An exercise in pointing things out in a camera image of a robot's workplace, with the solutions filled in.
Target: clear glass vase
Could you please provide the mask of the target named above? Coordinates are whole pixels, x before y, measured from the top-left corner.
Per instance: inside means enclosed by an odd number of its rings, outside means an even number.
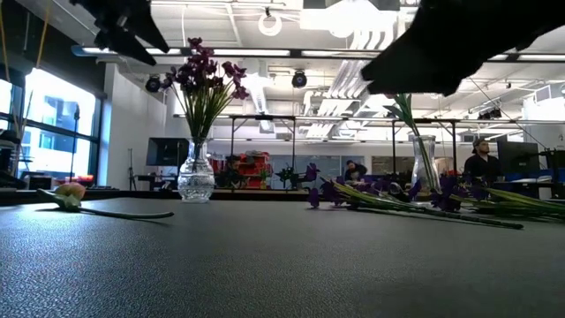
[[[178,173],[178,193],[183,202],[206,203],[214,191],[214,170],[206,158],[207,140],[192,138],[188,158]]]
[[[430,193],[432,189],[440,190],[440,177],[435,167],[434,157],[435,136],[414,136],[412,143],[414,145],[412,186],[419,180],[422,186],[421,193]]]

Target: person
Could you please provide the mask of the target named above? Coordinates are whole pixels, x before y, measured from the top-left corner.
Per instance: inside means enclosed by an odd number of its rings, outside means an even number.
[[[355,184],[361,181],[361,178],[367,173],[367,168],[361,163],[354,163],[352,160],[347,161],[347,170],[343,179],[346,183]]]
[[[479,138],[473,142],[473,156],[465,162],[464,173],[474,178],[483,178],[486,182],[494,182],[502,176],[501,163],[498,158],[489,155],[488,142]]]
[[[247,184],[245,182],[244,176],[239,173],[239,164],[241,163],[241,158],[237,155],[232,155],[228,158],[226,163],[226,168],[220,173],[217,179],[217,184],[222,188],[241,189]]]

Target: ductwork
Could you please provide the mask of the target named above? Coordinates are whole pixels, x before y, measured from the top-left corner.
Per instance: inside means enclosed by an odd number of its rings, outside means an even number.
[[[267,98],[265,98],[265,82],[267,81],[267,63],[257,58],[247,58],[243,61],[242,67],[247,69],[245,87],[253,100],[255,111],[260,115],[267,115],[269,109]],[[275,124],[272,121],[261,120],[259,126],[260,133],[275,133]]]

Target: bouquet of flowers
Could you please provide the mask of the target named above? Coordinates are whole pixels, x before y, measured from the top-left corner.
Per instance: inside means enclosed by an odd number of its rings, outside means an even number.
[[[201,38],[188,39],[188,42],[192,55],[178,69],[171,67],[161,87],[171,87],[177,97],[190,128],[195,156],[198,157],[218,115],[233,99],[244,100],[249,94],[241,85],[245,69],[224,62],[221,74],[218,62],[211,58],[214,51],[204,48]]]

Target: textured table surface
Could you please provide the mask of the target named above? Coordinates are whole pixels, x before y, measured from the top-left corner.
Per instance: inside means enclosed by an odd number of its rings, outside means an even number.
[[[114,199],[143,222],[0,208],[1,317],[563,317],[565,225],[300,202]]]

